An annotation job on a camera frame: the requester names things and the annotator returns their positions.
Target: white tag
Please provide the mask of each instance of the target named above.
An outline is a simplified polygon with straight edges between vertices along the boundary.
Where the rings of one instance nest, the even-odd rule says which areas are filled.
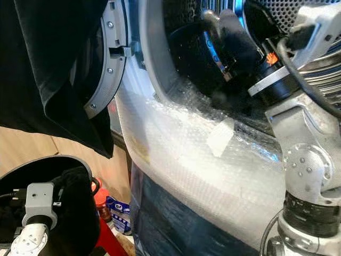
[[[227,118],[219,123],[207,138],[207,145],[215,157],[221,157],[234,135],[234,120]]]

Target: orange light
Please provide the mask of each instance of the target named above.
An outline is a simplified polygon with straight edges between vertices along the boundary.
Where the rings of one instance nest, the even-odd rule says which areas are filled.
[[[278,57],[274,52],[270,52],[266,56],[266,63],[268,63],[270,66],[274,65],[278,61]]]

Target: dark blue fabric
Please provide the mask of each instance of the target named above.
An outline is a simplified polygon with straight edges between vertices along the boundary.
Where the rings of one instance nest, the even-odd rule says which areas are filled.
[[[132,229],[143,256],[258,255],[217,228],[132,167]]]

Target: red stand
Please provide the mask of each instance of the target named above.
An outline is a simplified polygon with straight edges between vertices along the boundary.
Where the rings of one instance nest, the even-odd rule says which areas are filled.
[[[100,217],[100,237],[95,247],[102,247],[110,256],[128,256],[106,222]]]

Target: bubble wrap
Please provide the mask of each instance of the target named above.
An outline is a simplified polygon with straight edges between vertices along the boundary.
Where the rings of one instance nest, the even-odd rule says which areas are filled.
[[[270,137],[219,111],[162,104],[146,92],[149,80],[126,69],[117,107],[132,160],[195,213],[258,249],[285,195]]]

